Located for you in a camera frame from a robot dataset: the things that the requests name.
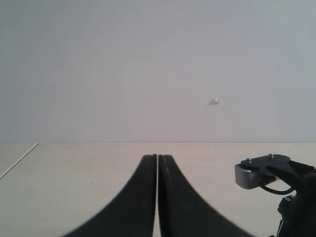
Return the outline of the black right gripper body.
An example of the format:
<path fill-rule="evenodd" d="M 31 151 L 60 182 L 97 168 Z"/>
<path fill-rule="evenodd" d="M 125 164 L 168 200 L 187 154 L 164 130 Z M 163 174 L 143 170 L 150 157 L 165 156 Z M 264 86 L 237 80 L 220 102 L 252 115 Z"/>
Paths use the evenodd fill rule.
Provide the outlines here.
<path fill-rule="evenodd" d="M 278 206 L 281 221 L 277 237 L 316 235 L 316 169 L 295 161 L 271 165 L 267 170 L 289 185 L 296 194 L 282 198 Z"/>

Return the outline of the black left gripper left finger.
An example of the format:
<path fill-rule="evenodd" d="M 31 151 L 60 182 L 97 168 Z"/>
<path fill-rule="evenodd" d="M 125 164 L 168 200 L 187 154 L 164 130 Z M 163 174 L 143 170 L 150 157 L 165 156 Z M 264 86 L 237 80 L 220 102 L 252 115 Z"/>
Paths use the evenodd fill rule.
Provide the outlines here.
<path fill-rule="evenodd" d="M 120 192 L 97 214 L 66 237 L 151 237 L 153 235 L 158 156 L 144 155 Z"/>

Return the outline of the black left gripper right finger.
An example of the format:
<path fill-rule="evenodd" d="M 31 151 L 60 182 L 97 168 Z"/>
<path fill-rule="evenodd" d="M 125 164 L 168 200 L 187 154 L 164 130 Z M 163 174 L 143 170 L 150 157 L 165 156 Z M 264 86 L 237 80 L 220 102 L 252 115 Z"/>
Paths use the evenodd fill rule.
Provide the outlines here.
<path fill-rule="evenodd" d="M 158 156 L 158 215 L 162 237 L 250 237 L 211 207 L 171 155 Z"/>

